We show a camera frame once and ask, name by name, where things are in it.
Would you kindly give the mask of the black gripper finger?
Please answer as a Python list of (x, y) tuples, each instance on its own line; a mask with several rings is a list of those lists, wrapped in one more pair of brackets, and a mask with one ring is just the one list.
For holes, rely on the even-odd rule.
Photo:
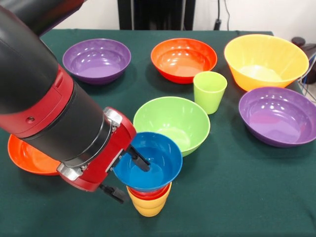
[(123, 204), (125, 202), (125, 192), (118, 189), (117, 187), (111, 187), (104, 184), (100, 184), (99, 188), (108, 196)]
[(150, 170), (150, 162), (147, 161), (132, 145), (128, 148), (128, 154), (132, 161), (144, 172)]

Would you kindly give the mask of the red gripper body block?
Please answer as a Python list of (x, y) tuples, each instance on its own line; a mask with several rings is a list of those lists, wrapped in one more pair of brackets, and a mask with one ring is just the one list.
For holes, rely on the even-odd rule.
[(110, 169), (115, 166), (119, 156), (127, 151), (136, 130), (131, 121), (121, 112), (113, 108), (104, 109), (105, 121), (112, 128), (109, 141), (103, 146), (100, 153), (87, 164), (68, 168), (60, 164), (60, 176), (72, 186), (87, 192), (94, 192), (107, 177)]

